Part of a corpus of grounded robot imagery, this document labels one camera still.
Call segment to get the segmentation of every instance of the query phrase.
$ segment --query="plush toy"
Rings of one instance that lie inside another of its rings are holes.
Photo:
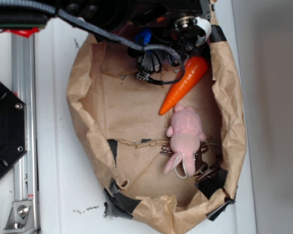
[[[191,107],[176,104],[166,135],[170,137],[170,148],[174,155],[166,164],[164,172],[176,171],[176,166],[182,162],[185,176],[180,176],[176,171],[177,175],[181,178],[194,176],[194,154],[199,150],[201,141],[206,140],[200,116]]]

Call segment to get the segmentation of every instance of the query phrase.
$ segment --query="black plastic plate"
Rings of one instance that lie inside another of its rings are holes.
[[[25,108],[0,82],[0,180],[26,152]]]

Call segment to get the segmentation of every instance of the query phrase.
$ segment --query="brown paper bag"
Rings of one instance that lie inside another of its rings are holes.
[[[108,214],[164,234],[183,234],[234,200],[246,150],[243,100],[229,45],[214,15],[211,22],[212,69],[180,101],[196,110],[210,141],[221,145],[210,151],[222,152],[221,168],[200,183],[163,172],[169,157],[160,151],[169,144],[165,133],[172,110],[164,116],[158,112],[170,86],[136,80],[135,60],[123,45],[89,36],[81,47],[67,100],[76,134],[105,191]],[[167,69],[155,78],[175,77]],[[205,155],[209,166],[213,156]]]

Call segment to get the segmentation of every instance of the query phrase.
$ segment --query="orange carrot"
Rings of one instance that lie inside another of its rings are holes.
[[[185,75],[181,81],[171,86],[160,110],[160,115],[165,114],[176,105],[203,77],[208,68],[203,57],[193,56],[189,58],[185,65]]]

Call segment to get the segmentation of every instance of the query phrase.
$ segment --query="gray cable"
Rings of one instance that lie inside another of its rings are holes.
[[[32,10],[39,10],[39,11],[47,13],[51,16],[55,16],[55,14],[56,14],[55,7],[44,4],[44,3],[31,1],[31,0],[0,0],[0,7],[22,7],[22,8],[32,9]],[[178,81],[181,80],[181,78],[185,74],[185,67],[184,67],[183,61],[180,58],[179,54],[175,50],[173,50],[172,48],[170,48],[168,46],[160,45],[160,44],[150,44],[150,45],[146,45],[146,46],[138,45],[130,40],[127,40],[127,39],[120,37],[116,34],[110,33],[102,28],[99,28],[96,25],[93,25],[89,22],[83,21],[80,18],[73,16],[73,15],[65,12],[62,9],[60,9],[58,11],[58,17],[63,19],[64,21],[70,23],[70,24],[75,25],[78,28],[84,29],[84,30],[91,32],[93,34],[100,35],[100,36],[107,38],[109,40],[119,42],[119,43],[124,44],[134,50],[138,50],[138,51],[163,50],[163,51],[171,54],[172,56],[174,56],[178,60],[178,63],[181,67],[182,73],[179,76],[179,78],[176,80],[161,81],[160,82],[161,85],[177,83]]]

